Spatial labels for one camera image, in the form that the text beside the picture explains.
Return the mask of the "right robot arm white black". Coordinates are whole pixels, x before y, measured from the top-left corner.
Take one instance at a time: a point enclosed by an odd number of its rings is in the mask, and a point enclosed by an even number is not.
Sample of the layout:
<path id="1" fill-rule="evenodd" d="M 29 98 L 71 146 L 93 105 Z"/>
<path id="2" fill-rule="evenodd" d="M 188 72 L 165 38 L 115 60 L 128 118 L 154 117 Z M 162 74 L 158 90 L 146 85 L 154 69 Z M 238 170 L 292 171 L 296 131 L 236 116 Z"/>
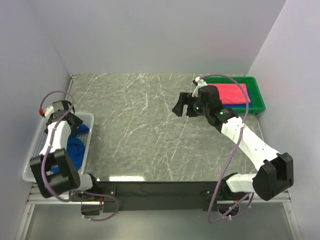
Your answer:
<path id="1" fill-rule="evenodd" d="M 172 112 L 180 117 L 184 106 L 188 117 L 204 116 L 212 127 L 235 143 L 235 149 L 240 149 L 257 170 L 256 174 L 221 176 L 215 192 L 220 192 L 224 199 L 231 200 L 237 193 L 255 193 L 269 201 L 294 184 L 293 158 L 268 146 L 247 127 L 244 118 L 224 107 L 215 86 L 181 92 Z"/>

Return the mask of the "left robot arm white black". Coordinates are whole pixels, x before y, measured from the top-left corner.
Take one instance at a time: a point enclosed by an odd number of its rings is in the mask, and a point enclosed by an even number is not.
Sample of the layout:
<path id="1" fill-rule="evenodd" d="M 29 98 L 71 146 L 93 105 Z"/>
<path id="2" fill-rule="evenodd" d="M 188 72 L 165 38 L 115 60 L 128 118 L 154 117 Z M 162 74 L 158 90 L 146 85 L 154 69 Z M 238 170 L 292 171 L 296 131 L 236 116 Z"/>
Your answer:
<path id="1" fill-rule="evenodd" d="M 53 112 L 41 108 L 39 113 L 47 118 L 44 132 L 47 138 L 43 149 L 29 161 L 40 194 L 45 198 L 59 198 L 69 191 L 82 191 L 89 201 L 100 197 L 101 189 L 91 174 L 79 174 L 68 151 L 68 140 L 83 121 L 75 115 L 73 104 L 67 100 L 52 103 Z"/>

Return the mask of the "pink towel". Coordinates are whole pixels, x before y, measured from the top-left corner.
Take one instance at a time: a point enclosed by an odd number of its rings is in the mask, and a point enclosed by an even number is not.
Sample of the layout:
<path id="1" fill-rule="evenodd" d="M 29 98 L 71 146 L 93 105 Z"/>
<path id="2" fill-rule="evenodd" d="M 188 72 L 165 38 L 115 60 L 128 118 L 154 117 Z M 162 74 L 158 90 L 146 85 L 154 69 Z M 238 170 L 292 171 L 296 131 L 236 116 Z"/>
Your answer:
<path id="1" fill-rule="evenodd" d="M 223 105 L 245 105 L 246 97 L 235 83 L 209 83 L 217 87 Z"/>

